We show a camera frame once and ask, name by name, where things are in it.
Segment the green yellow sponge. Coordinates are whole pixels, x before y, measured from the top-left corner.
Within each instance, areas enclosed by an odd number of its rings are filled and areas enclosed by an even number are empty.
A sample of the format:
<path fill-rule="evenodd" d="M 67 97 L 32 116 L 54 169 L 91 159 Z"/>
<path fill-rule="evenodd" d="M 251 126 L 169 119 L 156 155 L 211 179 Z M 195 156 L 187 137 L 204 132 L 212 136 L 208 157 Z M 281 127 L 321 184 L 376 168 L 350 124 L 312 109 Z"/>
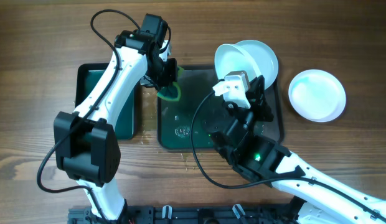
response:
<path fill-rule="evenodd" d="M 184 69 L 176 66 L 168 76 L 160 76 L 157 80 L 158 92 L 156 96 L 162 100 L 175 102 L 181 99 L 181 88 L 177 82 Z"/>

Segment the white plate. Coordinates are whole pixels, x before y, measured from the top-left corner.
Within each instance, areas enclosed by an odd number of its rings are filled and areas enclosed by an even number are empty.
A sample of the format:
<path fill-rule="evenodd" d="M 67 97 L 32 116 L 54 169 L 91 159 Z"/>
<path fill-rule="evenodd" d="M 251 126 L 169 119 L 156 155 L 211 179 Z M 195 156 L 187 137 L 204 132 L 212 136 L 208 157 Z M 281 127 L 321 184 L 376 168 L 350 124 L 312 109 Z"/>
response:
<path fill-rule="evenodd" d="M 297 74 L 289 84 L 288 98 L 300 116 L 317 123 L 337 119 L 347 103 L 342 83 L 329 72 L 318 69 Z"/>
<path fill-rule="evenodd" d="M 274 51 L 259 40 L 242 40 L 237 45 L 246 50 L 256 62 L 261 75 L 265 79 L 265 89 L 268 89 L 278 75 L 278 59 Z"/>
<path fill-rule="evenodd" d="M 262 75 L 255 59 L 242 47 L 236 44 L 220 45 L 214 57 L 215 72 L 219 80 L 230 72 L 244 71 L 248 81 Z"/>

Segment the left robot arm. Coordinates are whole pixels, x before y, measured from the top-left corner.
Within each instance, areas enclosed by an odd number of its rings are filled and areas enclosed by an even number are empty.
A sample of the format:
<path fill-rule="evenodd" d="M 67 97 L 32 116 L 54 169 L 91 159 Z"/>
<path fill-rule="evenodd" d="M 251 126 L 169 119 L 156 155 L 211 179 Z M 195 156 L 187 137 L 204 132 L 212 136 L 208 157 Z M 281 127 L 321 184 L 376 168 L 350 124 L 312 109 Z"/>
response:
<path fill-rule="evenodd" d="M 115 179 L 121 159 L 115 126 L 138 83 L 165 93 L 167 100 L 180 98 L 170 42 L 167 22 L 146 14 L 136 30 L 124 30 L 110 44 L 111 62 L 89 95 L 72 113 L 60 112 L 55 118 L 50 153 L 57 167 L 77 182 L 76 188 L 85 191 L 92 205 L 86 222 L 131 222 Z"/>

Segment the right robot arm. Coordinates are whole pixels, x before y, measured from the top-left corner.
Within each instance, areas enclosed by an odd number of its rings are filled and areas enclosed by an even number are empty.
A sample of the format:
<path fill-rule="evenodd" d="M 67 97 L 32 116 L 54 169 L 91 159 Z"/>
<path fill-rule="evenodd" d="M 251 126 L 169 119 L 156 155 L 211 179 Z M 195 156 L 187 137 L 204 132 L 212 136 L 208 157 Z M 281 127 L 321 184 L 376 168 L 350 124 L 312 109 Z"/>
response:
<path fill-rule="evenodd" d="M 294 195 L 296 223 L 386 223 L 386 200 L 363 194 L 323 174 L 276 141 L 253 132 L 257 121 L 271 121 L 265 81 L 248 81 L 242 71 L 229 73 L 213 86 L 222 96 L 221 114 L 206 125 L 215 150 L 247 179 Z"/>

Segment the large dark serving tray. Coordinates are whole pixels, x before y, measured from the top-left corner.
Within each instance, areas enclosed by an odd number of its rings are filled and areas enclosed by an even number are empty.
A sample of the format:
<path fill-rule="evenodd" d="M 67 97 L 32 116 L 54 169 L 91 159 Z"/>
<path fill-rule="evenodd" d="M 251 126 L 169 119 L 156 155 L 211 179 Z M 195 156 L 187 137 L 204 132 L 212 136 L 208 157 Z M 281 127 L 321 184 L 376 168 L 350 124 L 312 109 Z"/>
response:
<path fill-rule="evenodd" d="M 201 101 L 217 83 L 212 65 L 183 65 L 177 84 L 181 89 L 179 101 L 158 98 L 157 134 L 158 142 L 168 152 L 190 152 L 190 127 L 192 117 Z M 265 99 L 274 116 L 271 122 L 257 122 L 254 133 L 262 134 L 278 143 L 285 138 L 278 82 L 265 90 Z M 205 102 L 195 119 L 194 147 L 197 150 L 211 150 L 210 136 L 203 130 L 208 118 L 215 118 L 222 109 L 223 98 L 213 96 Z"/>

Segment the small dark green water tray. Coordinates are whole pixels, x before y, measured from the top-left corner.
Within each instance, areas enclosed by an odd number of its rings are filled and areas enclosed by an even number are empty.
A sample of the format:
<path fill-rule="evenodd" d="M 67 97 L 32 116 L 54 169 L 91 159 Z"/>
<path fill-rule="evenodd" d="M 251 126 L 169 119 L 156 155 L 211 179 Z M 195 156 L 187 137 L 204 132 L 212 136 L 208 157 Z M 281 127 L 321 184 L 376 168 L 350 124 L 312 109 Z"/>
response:
<path fill-rule="evenodd" d="M 108 63 L 86 63 L 78 68 L 75 107 L 80 105 L 92 92 L 105 70 Z M 118 140 L 132 139 L 138 130 L 138 91 L 136 85 L 124 104 L 115 126 Z"/>

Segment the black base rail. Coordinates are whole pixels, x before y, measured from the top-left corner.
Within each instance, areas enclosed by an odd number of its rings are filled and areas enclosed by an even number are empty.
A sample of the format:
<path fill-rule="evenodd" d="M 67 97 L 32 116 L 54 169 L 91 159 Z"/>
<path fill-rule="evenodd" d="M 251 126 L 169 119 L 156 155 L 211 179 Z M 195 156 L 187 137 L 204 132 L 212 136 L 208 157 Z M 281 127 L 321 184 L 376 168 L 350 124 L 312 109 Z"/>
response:
<path fill-rule="evenodd" d="M 217 207 L 163 207 L 129 206 L 119 219 L 102 218 L 93 214 L 89 207 L 72 208 L 68 222 L 78 223 L 124 223 L 124 224 L 205 224 L 205 223 L 298 223 L 299 210 L 289 204 L 257 206 Z"/>

